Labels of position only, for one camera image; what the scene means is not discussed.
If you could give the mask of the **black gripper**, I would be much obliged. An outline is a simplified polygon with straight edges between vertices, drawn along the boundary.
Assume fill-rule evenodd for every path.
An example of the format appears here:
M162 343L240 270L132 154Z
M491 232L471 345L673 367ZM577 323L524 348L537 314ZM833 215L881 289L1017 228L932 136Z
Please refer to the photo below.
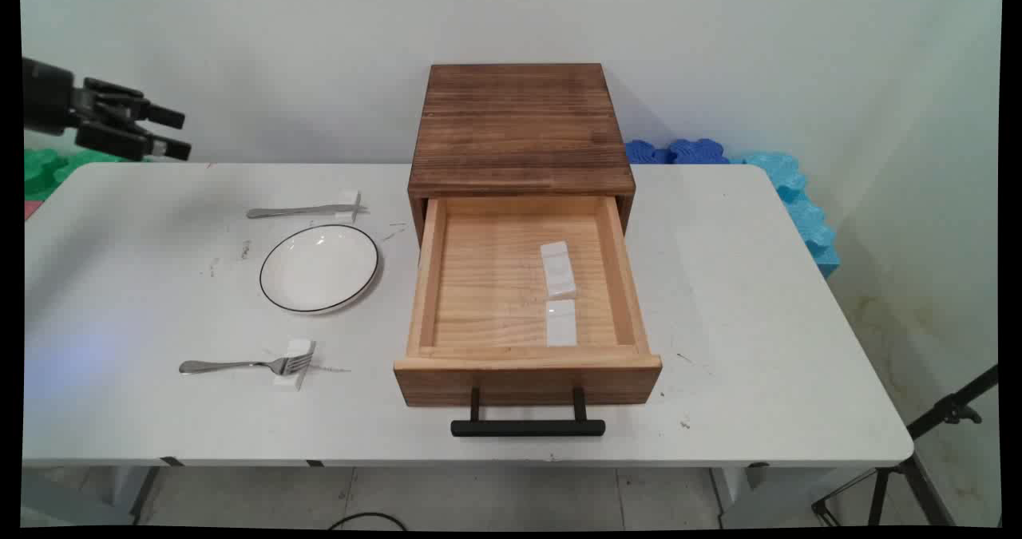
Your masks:
M85 77L74 85L69 70L22 59L24 128L49 136L77 129L76 143L83 149L110 156L142 161L143 158L174 158L188 161L192 146L147 131L121 130L105 125L96 113L102 110L129 123L150 121L182 130L185 114L151 102L135 89Z

